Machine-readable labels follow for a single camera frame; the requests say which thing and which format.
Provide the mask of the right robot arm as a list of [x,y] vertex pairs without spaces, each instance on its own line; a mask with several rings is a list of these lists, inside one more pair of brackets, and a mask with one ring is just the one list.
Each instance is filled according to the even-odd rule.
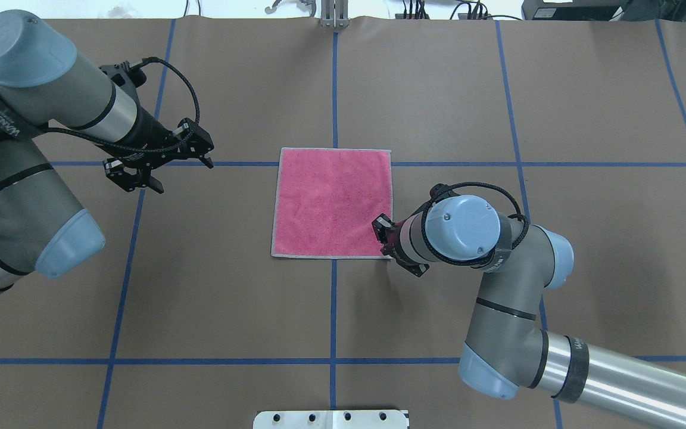
[[433,263],[484,272],[459,361],[469,387],[504,400],[539,389],[645,425],[686,428],[686,374],[537,326],[542,294],[574,266],[563,236],[452,191],[433,192],[402,222],[380,214],[372,226],[382,253],[412,275]]

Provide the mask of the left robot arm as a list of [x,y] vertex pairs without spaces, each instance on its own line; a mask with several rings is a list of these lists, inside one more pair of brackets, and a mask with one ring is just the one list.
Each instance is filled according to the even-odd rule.
[[164,127],[141,105],[142,69],[158,57],[96,66],[41,17],[0,12],[0,295],[38,272],[56,279],[103,250],[105,237],[89,211],[36,146],[61,133],[104,150],[104,176],[125,192],[164,188],[152,171],[195,158],[207,168],[214,145],[194,118]]

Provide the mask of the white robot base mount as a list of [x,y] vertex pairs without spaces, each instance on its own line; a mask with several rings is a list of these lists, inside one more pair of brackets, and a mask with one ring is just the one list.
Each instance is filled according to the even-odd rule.
[[408,411],[349,409],[265,411],[255,416],[253,428],[410,428]]

